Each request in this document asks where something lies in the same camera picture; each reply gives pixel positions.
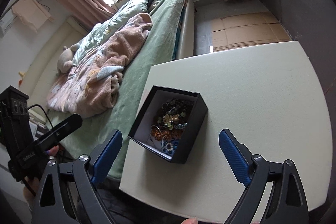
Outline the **left hand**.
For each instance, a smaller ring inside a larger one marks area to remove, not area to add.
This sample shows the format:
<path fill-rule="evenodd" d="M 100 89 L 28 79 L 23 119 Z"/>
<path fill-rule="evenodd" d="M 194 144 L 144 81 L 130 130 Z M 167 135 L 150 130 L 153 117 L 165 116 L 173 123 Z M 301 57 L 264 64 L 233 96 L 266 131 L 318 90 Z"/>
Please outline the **left hand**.
<path fill-rule="evenodd" d="M 45 152 L 46 155 L 50 156 L 55 156 L 57 154 L 57 152 L 59 151 L 59 146 L 55 146 L 52 149 L 48 150 Z M 36 193 L 39 189 L 39 179 L 38 178 L 34 178 L 34 179 L 30 179 L 30 178 L 25 178 L 27 184 L 30 186 L 30 188 Z M 35 202 L 35 196 L 29 191 L 29 189 L 25 186 L 23 188 L 23 196 L 29 206 L 30 209 L 33 208 L 34 206 L 34 202 Z"/>

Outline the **right hand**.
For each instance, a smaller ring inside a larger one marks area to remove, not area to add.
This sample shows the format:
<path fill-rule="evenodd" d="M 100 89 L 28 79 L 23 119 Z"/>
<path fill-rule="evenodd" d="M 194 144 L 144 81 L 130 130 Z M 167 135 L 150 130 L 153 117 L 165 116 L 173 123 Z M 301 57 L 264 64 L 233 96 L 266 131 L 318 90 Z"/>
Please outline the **right hand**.
<path fill-rule="evenodd" d="M 182 224 L 198 224 L 198 220 L 196 218 L 188 218 L 185 219 Z"/>

